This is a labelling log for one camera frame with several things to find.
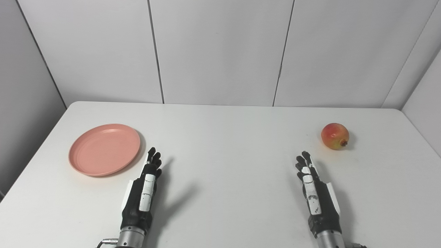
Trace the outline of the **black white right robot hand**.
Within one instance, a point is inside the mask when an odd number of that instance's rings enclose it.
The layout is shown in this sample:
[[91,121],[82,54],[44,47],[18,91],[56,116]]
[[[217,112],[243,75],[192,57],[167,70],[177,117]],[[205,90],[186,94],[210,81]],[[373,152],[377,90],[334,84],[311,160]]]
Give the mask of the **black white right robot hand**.
[[330,189],[331,184],[320,179],[309,152],[303,151],[296,160],[297,176],[302,183],[302,193],[310,213],[308,226],[313,236],[317,238],[325,231],[342,233],[340,209]]

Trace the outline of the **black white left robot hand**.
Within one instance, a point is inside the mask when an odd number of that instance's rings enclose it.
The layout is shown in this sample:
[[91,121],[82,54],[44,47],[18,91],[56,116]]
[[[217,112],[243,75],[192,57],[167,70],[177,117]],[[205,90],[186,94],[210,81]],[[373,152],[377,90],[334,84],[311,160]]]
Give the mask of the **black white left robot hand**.
[[156,194],[157,180],[162,173],[161,164],[161,154],[156,148],[150,148],[139,178],[131,184],[122,210],[121,229],[131,226],[141,229],[145,234],[149,231],[153,221],[150,210]]

